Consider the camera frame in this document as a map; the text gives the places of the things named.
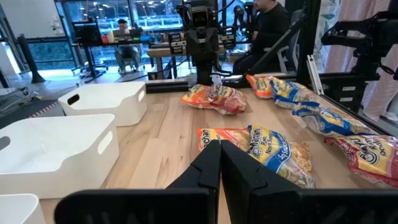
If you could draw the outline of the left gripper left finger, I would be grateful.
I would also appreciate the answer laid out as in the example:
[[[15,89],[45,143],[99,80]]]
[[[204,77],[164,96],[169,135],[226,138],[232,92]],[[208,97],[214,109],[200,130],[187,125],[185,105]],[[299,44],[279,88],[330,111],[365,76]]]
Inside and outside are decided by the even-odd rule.
[[[56,223],[216,223],[221,144],[212,140],[165,189],[81,190],[61,199]]]

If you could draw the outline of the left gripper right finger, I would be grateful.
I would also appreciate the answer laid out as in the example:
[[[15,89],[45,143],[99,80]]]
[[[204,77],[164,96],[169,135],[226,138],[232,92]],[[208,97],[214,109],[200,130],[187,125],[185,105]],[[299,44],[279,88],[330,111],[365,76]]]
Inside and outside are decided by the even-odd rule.
[[[301,189],[233,143],[221,148],[232,223],[397,223],[396,190]]]

